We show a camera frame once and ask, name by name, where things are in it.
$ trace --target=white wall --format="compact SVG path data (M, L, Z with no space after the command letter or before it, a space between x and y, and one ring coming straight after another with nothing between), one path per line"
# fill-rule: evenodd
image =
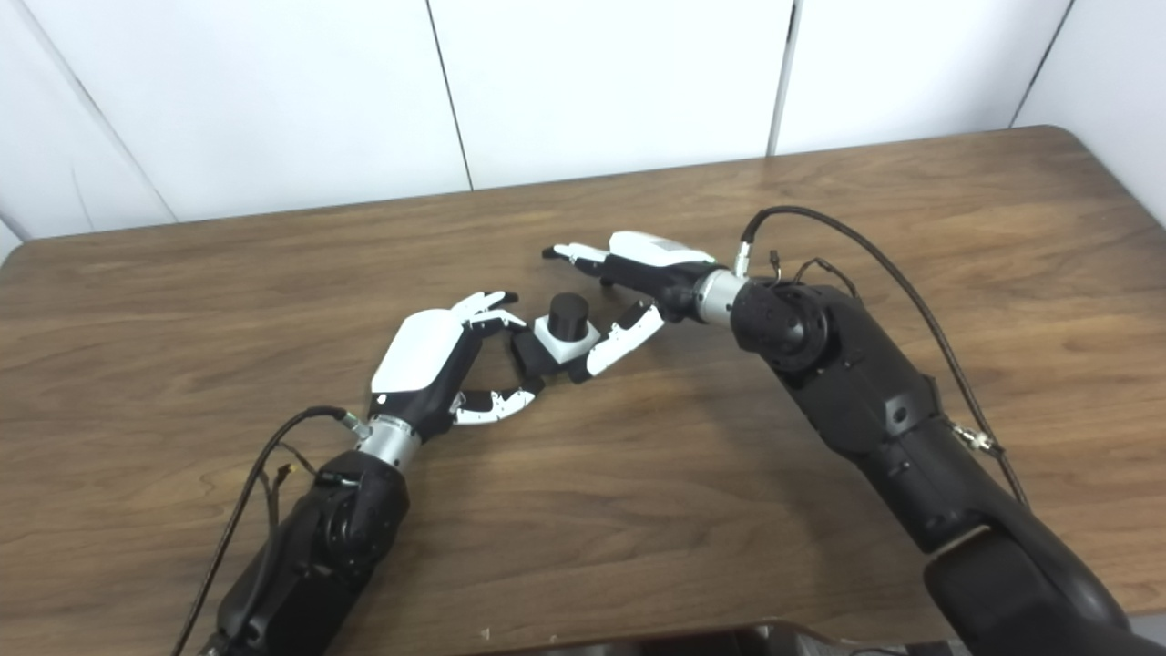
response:
M180 220L469 189L424 0L24 1Z
M802 0L778 153L1009 126L1068 0Z
M1166 223L1166 1L1076 0L1017 125L1081 139Z
M791 0L431 0L475 188L765 154Z
M33 238L173 220L40 36L0 0L0 213Z

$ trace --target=white fingertip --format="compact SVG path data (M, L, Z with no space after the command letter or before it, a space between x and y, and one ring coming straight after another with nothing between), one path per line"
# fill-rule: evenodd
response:
M607 339L596 345L586 357L586 371L591 376L598 376L625 355L640 348L648 338L663 326L660 308L652 305L631 327L611 326Z
M510 398L503 400L498 393L490 393L490 400L493 402L493 405L484 412L458 409L454 415L454 423L459 426L475 426L501 422L531 405L531 402L534 401L534 395L526 390L519 390L511 395Z

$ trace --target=black robot arm segment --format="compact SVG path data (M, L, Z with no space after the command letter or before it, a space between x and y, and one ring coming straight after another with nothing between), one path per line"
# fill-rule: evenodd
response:
M372 456L349 451L321 467L276 531L274 570L259 604L247 616L262 552L223 598L218 632L202 654L323 654L408 509L405 477Z
M1098 635L1136 640L1093 572L955 439L934 382L859 301L834 287L749 281L733 301L730 326L740 348L765 360L826 445L858 467L915 544L927 553L949 548L929 567L928 590L974 654L1019 654L976 646L1006 644L996 632L1013 630L1014 613L1034 608ZM981 553L984 544L1028 576L993 577L1002 565ZM984 588L985 580L999 587ZM969 599L991 602L969 616L976 608ZM1009 600L1031 602L1018 609ZM1058 654L1109 653L1080 648Z

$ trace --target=wood grain surface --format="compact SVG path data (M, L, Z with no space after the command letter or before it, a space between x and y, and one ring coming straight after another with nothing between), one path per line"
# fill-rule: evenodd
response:
M259 446L305 405L363 410L413 311L505 288L533 317L570 290L606 323L634 296L543 246L635 228L729 259L778 203L833 213L899 262L1038 514L1129 611L1166 608L1166 232L1070 134L1027 128L21 247L0 269L0 653L168 651ZM757 247L847 270L969 421L857 246L781 217ZM512 376L497 341L471 382ZM323 461L351 440L322 422L289 442ZM455 430L408 481L413 510L336 656L759 622L950 633L890 513L715 327L667 326L586 386ZM262 537L255 505L194 647Z

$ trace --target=robotic hand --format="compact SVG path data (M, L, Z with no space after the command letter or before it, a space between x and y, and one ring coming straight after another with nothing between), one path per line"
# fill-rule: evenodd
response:
M393 546L409 509L403 473L421 445L455 425L505 419L542 390L540 379L503 392L461 389L483 339L527 332L522 319L499 308L514 299L507 291L479 291L401 323L372 379L368 423L342 419L358 436L354 449L316 472L224 597L203 655L324 651Z
M735 270L640 232L616 232L607 251L557 244L543 256L651 297L613 327L609 340L617 343L638 330L618 355L662 319L683 318L726 327L740 350L759 355L826 446L858 467L920 550L939 555L925 583L976 656L1166 655L1129 632L1093 572L979 467L964 446L992 453L998 445L948 419L934 380L911 365L857 297L799 277L782 281L777 264L777 277L746 276L751 230L779 211L819 213L764 210L743 235ZM819 220L836 221L826 218ZM885 259L873 245L868 249ZM591 375L613 361L602 357L592 368L596 351L585 361Z

